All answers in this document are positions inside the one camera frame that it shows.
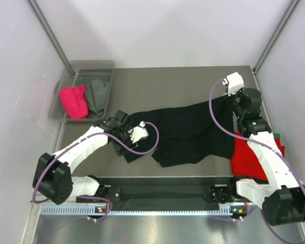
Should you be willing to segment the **black t shirt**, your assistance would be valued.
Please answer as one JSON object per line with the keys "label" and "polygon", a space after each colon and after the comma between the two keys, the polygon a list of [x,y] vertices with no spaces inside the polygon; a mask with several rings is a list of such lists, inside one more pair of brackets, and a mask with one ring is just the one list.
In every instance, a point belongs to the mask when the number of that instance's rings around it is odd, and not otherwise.
{"label": "black t shirt", "polygon": [[233,113],[222,97],[187,107],[164,108],[137,112],[131,115],[132,124],[141,121],[153,123],[146,126],[148,137],[138,142],[135,151],[145,152],[156,145],[152,153],[162,167],[197,164],[209,155],[226,159],[233,156],[234,138],[220,130],[234,131]]}

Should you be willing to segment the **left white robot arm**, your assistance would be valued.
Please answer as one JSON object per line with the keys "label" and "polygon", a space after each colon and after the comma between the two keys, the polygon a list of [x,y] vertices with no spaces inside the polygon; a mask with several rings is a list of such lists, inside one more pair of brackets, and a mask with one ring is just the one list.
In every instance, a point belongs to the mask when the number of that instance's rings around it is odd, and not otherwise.
{"label": "left white robot arm", "polygon": [[119,110],[115,116],[94,123],[66,148],[53,154],[42,154],[33,179],[34,193],[42,194],[57,205],[69,198],[81,196],[101,201],[105,189],[99,180],[92,175],[73,177],[74,170],[97,149],[110,142],[117,154],[122,155],[127,147],[135,148],[138,141],[147,136],[144,122],[134,126],[130,116]]}

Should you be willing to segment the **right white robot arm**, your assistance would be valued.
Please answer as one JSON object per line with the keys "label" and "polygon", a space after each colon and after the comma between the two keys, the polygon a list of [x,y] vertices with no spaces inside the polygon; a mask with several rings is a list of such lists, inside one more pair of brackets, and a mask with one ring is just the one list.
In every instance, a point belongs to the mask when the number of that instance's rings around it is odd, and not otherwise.
{"label": "right white robot arm", "polygon": [[268,122],[260,115],[262,98],[255,88],[239,88],[225,95],[237,117],[237,129],[261,165],[269,188],[240,179],[227,188],[233,201],[245,197],[261,209],[271,226],[305,222],[305,193],[283,160]]}

